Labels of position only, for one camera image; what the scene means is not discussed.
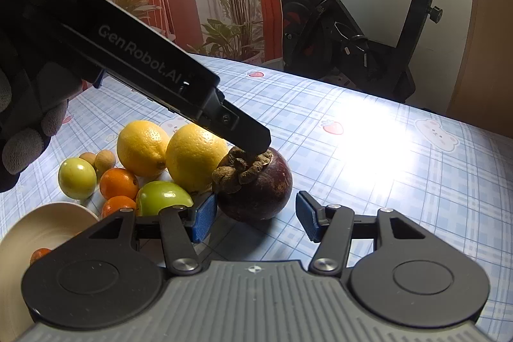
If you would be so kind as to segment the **left gloved hand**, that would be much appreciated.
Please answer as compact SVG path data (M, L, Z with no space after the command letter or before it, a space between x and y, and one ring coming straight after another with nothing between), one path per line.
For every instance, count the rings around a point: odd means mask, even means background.
M56 63L1 68L1 191L44 153L83 82Z

